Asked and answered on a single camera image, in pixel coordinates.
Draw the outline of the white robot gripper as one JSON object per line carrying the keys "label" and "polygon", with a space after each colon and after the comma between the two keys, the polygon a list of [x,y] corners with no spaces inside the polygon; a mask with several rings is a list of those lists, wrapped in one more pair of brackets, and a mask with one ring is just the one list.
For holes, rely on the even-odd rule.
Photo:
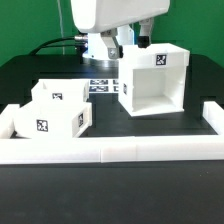
{"label": "white robot gripper", "polygon": [[82,33],[101,33],[110,59],[123,57],[117,27],[139,22],[138,47],[151,45],[155,17],[169,10],[170,0],[71,0],[74,24]]}

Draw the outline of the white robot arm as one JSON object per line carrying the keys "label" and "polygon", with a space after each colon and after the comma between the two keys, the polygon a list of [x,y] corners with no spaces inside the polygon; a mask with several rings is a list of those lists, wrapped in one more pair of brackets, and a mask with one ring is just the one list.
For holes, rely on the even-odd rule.
{"label": "white robot arm", "polygon": [[154,18],[169,10],[170,0],[70,0],[73,21],[82,33],[99,34],[110,59],[123,57],[117,28],[138,22],[138,46],[151,44]]}

